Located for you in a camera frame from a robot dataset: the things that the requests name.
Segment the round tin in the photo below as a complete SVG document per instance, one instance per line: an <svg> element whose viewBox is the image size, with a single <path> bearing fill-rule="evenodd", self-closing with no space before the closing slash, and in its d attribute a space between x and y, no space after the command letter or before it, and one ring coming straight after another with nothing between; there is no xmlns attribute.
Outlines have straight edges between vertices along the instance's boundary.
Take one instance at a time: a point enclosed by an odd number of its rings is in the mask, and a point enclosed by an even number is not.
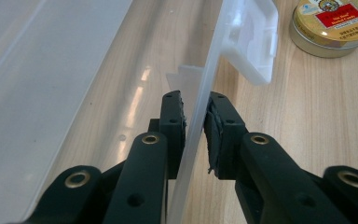
<svg viewBox="0 0 358 224"><path fill-rule="evenodd" d="M307 53L336 58L358 47L358 0L301 0L289 28Z"/></svg>

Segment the wooden table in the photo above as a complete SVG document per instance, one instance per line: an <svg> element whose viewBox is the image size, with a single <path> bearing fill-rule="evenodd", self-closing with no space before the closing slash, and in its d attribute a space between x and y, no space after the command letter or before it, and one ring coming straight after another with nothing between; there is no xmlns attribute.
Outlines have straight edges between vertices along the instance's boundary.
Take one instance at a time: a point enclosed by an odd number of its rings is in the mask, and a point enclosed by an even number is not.
<svg viewBox="0 0 358 224"><path fill-rule="evenodd" d="M273 80L252 86L224 59L214 90L225 94L252 132L267 133L305 170L358 169L358 49L322 59L289 37L295 0L276 0L279 47ZM170 91L166 73L180 64L203 66L221 0L134 0L63 144L46 186L63 170L101 170L125 160L133 138L158 118L160 97ZM207 174L205 140L186 204L184 223L244 223L233 181Z"/></svg>

